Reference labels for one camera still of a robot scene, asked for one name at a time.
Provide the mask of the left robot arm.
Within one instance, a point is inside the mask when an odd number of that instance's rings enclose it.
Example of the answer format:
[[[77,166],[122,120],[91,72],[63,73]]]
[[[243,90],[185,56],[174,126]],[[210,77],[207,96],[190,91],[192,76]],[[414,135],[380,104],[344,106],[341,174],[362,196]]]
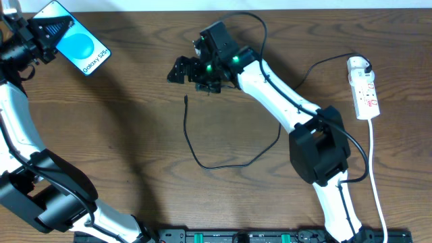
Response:
[[[82,171],[44,146],[32,121],[20,72],[52,61],[73,19],[26,20],[11,9],[1,13],[1,21],[13,33],[1,42],[1,205],[45,234],[71,231],[103,242],[158,242],[135,216],[101,201]]]

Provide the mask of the blue Samsung Galaxy smartphone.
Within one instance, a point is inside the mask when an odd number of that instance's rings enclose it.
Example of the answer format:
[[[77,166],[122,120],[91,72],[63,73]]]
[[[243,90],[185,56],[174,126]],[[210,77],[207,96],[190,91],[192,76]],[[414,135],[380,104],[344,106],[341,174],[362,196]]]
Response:
[[[111,51],[58,1],[50,2],[34,18],[40,20],[66,16],[73,19],[73,24],[56,49],[85,76],[89,76],[110,58]]]

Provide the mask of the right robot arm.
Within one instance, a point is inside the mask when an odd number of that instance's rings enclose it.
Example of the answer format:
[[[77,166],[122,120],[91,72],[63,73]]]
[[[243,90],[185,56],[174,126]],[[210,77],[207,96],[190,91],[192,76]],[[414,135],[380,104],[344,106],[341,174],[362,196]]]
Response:
[[[196,57],[176,59],[167,81],[193,82],[197,89],[219,93],[224,81],[256,99],[289,135],[290,162],[317,193],[325,229],[337,242],[360,240],[362,224],[348,191],[348,138],[334,107],[307,101],[287,86],[251,47],[239,47],[223,22],[200,32]]]

